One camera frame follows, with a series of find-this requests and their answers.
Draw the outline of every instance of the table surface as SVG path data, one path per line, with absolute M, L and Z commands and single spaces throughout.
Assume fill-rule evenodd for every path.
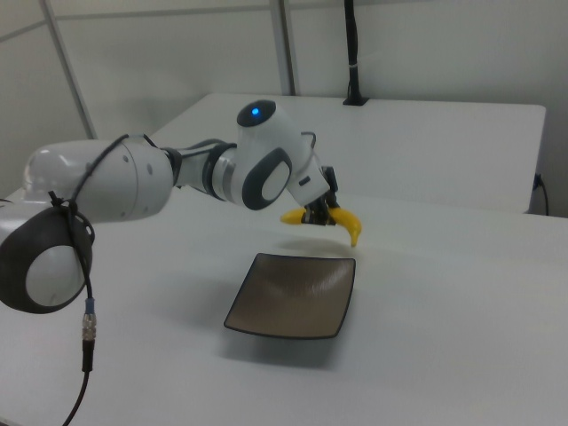
M 565 424 L 568 220 L 338 197 L 364 225 L 356 248 L 339 227 L 279 223 L 287 193 L 252 212 L 176 189 L 155 217 L 98 225 L 95 367 L 74 424 Z M 259 252 L 356 259 L 337 338 L 223 327 Z M 63 421 L 82 316 L 81 300 L 40 317 L 0 305 L 0 417 Z
M 335 167 L 346 193 L 495 209 L 529 209 L 545 108 L 530 105 L 208 95 L 155 134 L 158 144 L 189 146 L 237 139 L 236 116 L 269 98 Z

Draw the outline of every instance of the square plate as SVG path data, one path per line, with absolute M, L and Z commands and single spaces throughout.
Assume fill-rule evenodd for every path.
M 259 253 L 225 327 L 289 339 L 335 337 L 347 313 L 354 280 L 355 259 Z

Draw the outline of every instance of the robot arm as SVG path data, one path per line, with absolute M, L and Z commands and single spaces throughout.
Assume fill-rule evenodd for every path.
M 288 189 L 301 206 L 330 189 L 309 140 L 270 100 L 245 106 L 237 117 L 238 143 L 210 139 L 180 150 L 176 185 L 190 185 L 252 210 L 269 206 Z
M 86 170 L 91 176 L 76 205 L 92 223 L 152 216 L 172 187 L 182 185 L 253 210 L 288 189 L 306 206 L 282 218 L 292 224 L 342 225 L 342 215 L 351 215 L 335 203 L 333 170 L 319 166 L 309 140 L 279 106 L 259 100 L 241 110 L 237 123 L 236 145 L 210 139 L 187 149 L 158 149 L 124 138 L 96 168 L 92 164 L 107 150 L 106 141 L 39 149 L 25 168 L 21 201 L 0 209 L 0 300 L 21 311 L 47 313 L 81 292 L 83 271 L 74 246 L 81 245 L 90 269 L 91 236 L 75 222 L 75 244 L 69 239 L 69 223 L 52 207 L 50 192 L 71 199 Z M 355 242 L 360 233 L 360 225 L 355 228 L 348 229 L 351 245 L 353 233 Z

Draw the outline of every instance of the black cord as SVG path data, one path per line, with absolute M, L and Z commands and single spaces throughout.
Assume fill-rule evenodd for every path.
M 79 185 L 77 185 L 77 187 L 75 188 L 75 190 L 73 191 L 73 195 L 71 196 L 71 200 L 72 201 L 77 201 L 77 197 L 79 196 L 79 193 L 81 192 L 81 190 L 83 189 L 83 186 L 85 185 L 85 182 L 87 182 L 87 179 L 91 177 L 92 172 L 95 171 L 95 169 L 99 166 L 100 162 L 102 162 L 105 157 L 107 155 L 110 154 L 110 152 L 115 149 L 117 146 L 119 146 L 125 139 L 128 139 L 130 136 L 129 135 L 122 135 L 120 136 L 117 140 L 115 140 L 112 144 L 110 144 L 109 146 L 107 146 L 105 148 L 105 150 L 100 153 L 100 155 L 95 159 L 95 161 L 93 162 L 93 164 L 87 169 L 87 171 L 83 174 L 83 177 L 81 178 L 81 181 L 79 182 Z
M 75 250 L 75 253 L 77 254 L 77 258 L 79 259 L 79 264 L 81 265 L 81 270 L 83 272 L 83 277 L 85 279 L 85 287 L 87 288 L 87 301 L 86 301 L 87 302 L 87 309 L 85 311 L 85 317 L 87 317 L 87 314 L 93 314 L 93 317 L 94 317 L 94 299 L 92 297 L 91 276 L 89 274 L 89 268 L 87 266 L 87 260 L 86 260 L 86 257 L 84 255 L 83 251 L 81 250 L 81 247 L 79 246 L 79 244 L 77 244 L 77 241 L 76 241 L 76 238 L 75 238 L 75 220 L 77 220 L 77 218 L 80 219 L 82 221 L 83 225 L 89 229 L 89 234 L 90 234 L 90 237 L 91 237 L 91 244 L 95 241 L 95 231 L 94 231 L 94 229 L 91 225 L 91 222 L 89 222 L 89 220 L 83 214 L 81 214 L 78 211 L 77 197 L 79 196 L 79 193 L 83 189 L 87 180 L 91 177 L 92 173 L 102 163 L 102 161 L 107 157 L 107 155 L 109 155 L 111 153 L 111 151 L 113 151 L 117 146 L 119 146 L 125 139 L 127 139 L 129 137 L 130 137 L 130 135 L 120 136 L 112 144 L 107 146 L 102 153 L 99 154 L 99 156 L 95 159 L 95 161 L 92 163 L 92 165 L 83 174 L 81 181 L 79 182 L 79 184 L 77 185 L 77 187 L 73 191 L 73 195 L 71 196 L 71 198 L 69 200 L 63 200 L 63 199 L 57 198 L 53 191 L 49 192 L 49 195 L 51 197 L 51 204 L 53 205 L 53 207 L 60 207 L 61 209 L 64 209 L 67 213 L 67 230 L 69 232 L 69 238 L 71 240 L 71 244 L 73 246 L 73 249 Z M 144 140 L 150 146 L 157 148 L 157 146 L 152 141 L 152 139 L 150 139 L 147 135 L 142 135 L 142 138 L 144 138 Z M 93 358 L 92 355 L 93 355 L 94 348 L 95 348 L 94 333 L 93 333 L 92 338 L 86 339 L 85 334 L 84 334 L 85 333 L 84 330 L 85 330 L 85 322 L 84 322 L 84 319 L 83 319 L 83 371 L 84 371 L 83 385 L 81 386 L 81 390 L 79 391 L 77 401 L 75 402 L 75 405 L 73 406 L 73 409 L 71 410 L 71 413 L 69 413 L 69 416 L 67 417 L 67 419 L 63 423 L 63 426 L 68 426 L 68 424 L 71 423 L 71 421 L 75 417 L 75 414 L 77 413 L 77 410 L 79 409 L 79 406 L 81 405 L 81 402 L 83 401 L 83 397 L 85 395 L 85 392 L 87 391 L 87 384 L 89 382 L 89 372 L 92 371 L 92 358 Z
M 300 133 L 302 136 L 310 135 L 312 137 L 312 142 L 310 142 L 310 146 L 312 149 L 316 146 L 316 134 L 313 131 L 303 131 Z
M 549 211 L 548 211 L 548 194 L 547 194 L 547 187 L 544 186 L 544 182 L 542 181 L 542 179 L 540 180 L 540 185 L 542 186 L 542 192 L 544 193 L 544 206 L 545 206 L 545 210 L 546 210 L 547 216 L 550 216 Z
M 85 396 L 85 391 L 87 390 L 87 383 L 89 382 L 89 372 L 86 371 L 83 377 L 83 385 L 81 386 L 81 390 L 79 391 L 79 396 L 77 397 L 77 401 L 75 402 L 75 405 L 73 406 L 73 409 L 71 410 L 71 413 L 69 413 L 69 415 L 67 416 L 67 419 L 65 420 L 65 423 L 63 423 L 63 426 L 69 426 L 69 423 L 71 423 L 71 421 L 73 420 L 73 417 L 75 417 L 75 414 L 77 413 L 77 410 L 79 409 L 79 406 L 81 405 L 81 402 L 83 402 L 83 397 Z
M 542 192 L 544 193 L 544 209 L 546 211 L 546 215 L 550 216 L 550 212 L 548 210 L 548 193 L 547 187 L 544 185 L 544 180 L 542 180 L 542 175 L 534 175 L 534 182 L 532 183 L 532 190 L 534 191 L 539 186 L 542 187 Z

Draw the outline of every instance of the banana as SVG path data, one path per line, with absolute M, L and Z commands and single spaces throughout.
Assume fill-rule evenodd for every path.
M 280 217 L 280 221 L 288 225 L 301 225 L 304 217 L 305 209 L 290 210 Z
M 294 209 L 285 213 L 280 218 L 280 221 L 289 225 L 301 225 L 304 219 L 305 209 Z M 351 236 L 351 246 L 355 247 L 357 245 L 357 240 L 361 234 L 363 226 L 358 217 L 352 214 L 349 210 L 341 209 L 339 207 L 330 208 L 329 215 L 334 219 L 334 221 L 347 229 L 347 232 Z
M 338 225 L 341 225 L 347 230 L 351 236 L 351 246 L 355 247 L 361 231 L 363 230 L 363 226 L 361 225 L 359 218 L 352 214 L 349 210 L 345 210 L 340 207 L 330 208 L 329 215 Z

